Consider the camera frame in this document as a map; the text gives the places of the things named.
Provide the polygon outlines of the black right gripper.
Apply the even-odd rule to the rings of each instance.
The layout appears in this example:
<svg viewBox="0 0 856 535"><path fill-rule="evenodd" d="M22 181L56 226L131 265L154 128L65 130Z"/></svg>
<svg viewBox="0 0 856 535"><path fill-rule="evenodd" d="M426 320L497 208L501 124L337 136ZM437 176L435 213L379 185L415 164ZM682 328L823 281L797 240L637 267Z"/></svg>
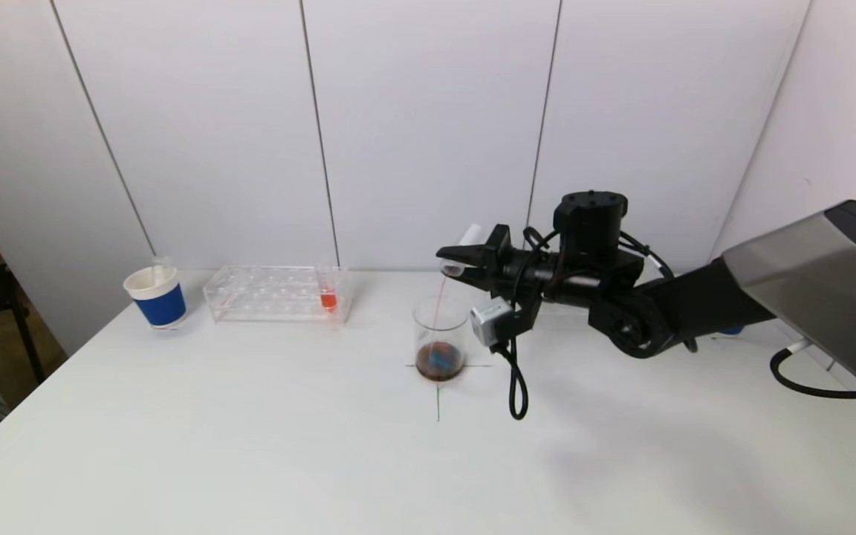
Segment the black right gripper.
<svg viewBox="0 0 856 535"><path fill-rule="evenodd" d="M525 298L545 284L546 277L537 271L549 265L549 243L558 232L552 230L543 235L536 228L526 227L522 234L529 248L514 247L509 226L496 224L485 246L442 247L437 258L442 265L449 265L449 278L458 283L485 287L492 296Z"/></svg>

